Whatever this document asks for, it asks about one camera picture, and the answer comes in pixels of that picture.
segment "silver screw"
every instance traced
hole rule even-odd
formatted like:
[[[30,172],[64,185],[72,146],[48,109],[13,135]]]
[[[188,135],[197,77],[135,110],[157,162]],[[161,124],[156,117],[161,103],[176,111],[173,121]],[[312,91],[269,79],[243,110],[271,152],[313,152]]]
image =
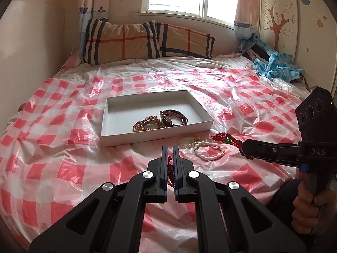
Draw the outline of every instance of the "silver screw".
[[[144,178],[147,178],[147,179],[152,178],[153,175],[154,175],[154,174],[153,174],[151,171],[145,171],[145,172],[143,173],[143,177],[144,177]]]
[[[105,190],[105,191],[109,191],[109,190],[111,190],[111,189],[113,189],[113,187],[114,187],[114,185],[112,184],[112,183],[110,183],[110,182],[107,182],[107,183],[105,183],[104,185],[103,185],[103,190]]]
[[[228,184],[230,189],[238,189],[239,188],[239,184],[237,182],[230,182]]]
[[[188,172],[188,176],[190,176],[191,178],[198,178],[200,174],[197,171],[190,171]]]

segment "tree wall decal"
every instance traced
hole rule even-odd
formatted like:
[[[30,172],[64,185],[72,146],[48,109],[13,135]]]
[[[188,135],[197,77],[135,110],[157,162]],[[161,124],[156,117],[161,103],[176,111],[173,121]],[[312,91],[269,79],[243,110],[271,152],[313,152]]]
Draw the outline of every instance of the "tree wall decal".
[[[278,2],[284,1],[284,0],[275,0],[273,3],[272,7],[269,9],[267,7],[267,0],[263,0],[265,4],[266,10],[263,11],[263,15],[266,17],[266,20],[263,20],[263,22],[266,22],[266,27],[262,27],[263,30],[272,30],[275,34],[275,45],[274,45],[274,50],[279,50],[279,39],[280,39],[280,34],[284,33],[286,36],[289,37],[289,33],[293,33],[291,29],[286,28],[282,30],[282,27],[288,23],[289,21],[293,20],[293,24],[295,24],[294,21],[294,15],[292,15],[291,19],[286,19],[285,18],[285,13],[289,14],[289,9],[292,8],[293,3],[289,3],[289,6],[286,6],[286,9],[283,10],[281,15],[275,11],[275,9],[280,5]]]

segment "black cloth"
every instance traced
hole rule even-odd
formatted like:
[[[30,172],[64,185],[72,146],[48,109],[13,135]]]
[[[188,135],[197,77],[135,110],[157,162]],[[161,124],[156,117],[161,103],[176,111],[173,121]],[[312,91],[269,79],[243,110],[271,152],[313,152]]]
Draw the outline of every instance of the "black cloth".
[[[307,250],[314,245],[315,235],[298,234],[291,226],[294,200],[298,196],[298,185],[303,179],[295,179],[285,183],[274,195],[267,208],[289,229],[291,229],[306,245]]]

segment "pillow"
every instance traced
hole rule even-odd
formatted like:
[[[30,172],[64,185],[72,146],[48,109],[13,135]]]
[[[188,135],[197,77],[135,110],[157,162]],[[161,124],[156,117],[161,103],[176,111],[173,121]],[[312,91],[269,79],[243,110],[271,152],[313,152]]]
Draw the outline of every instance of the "pillow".
[[[126,59],[161,58],[155,21],[144,24],[110,24],[89,21],[84,63],[99,65]]]
[[[212,59],[215,38],[205,34],[165,23],[156,22],[162,56],[193,56]]]

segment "checkered tablecloth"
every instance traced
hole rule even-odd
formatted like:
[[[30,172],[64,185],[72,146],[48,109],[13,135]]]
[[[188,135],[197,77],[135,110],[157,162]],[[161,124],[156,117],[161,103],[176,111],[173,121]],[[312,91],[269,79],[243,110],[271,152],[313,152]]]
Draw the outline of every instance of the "checkered tablecloth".
[[[176,138],[104,147],[100,139],[107,97],[188,90],[214,118],[210,132],[273,143],[300,140],[295,108],[300,100],[273,87],[250,69],[202,69],[147,73],[127,78],[95,76],[78,84],[51,78],[30,98],[0,143],[0,214],[25,247],[104,182],[120,184],[160,157]],[[191,150],[181,156],[214,181],[235,180],[266,204],[295,177],[292,168],[245,159],[232,146],[206,162]],[[205,148],[208,155],[216,150]],[[196,252],[194,204],[168,202],[146,207],[140,252]]]

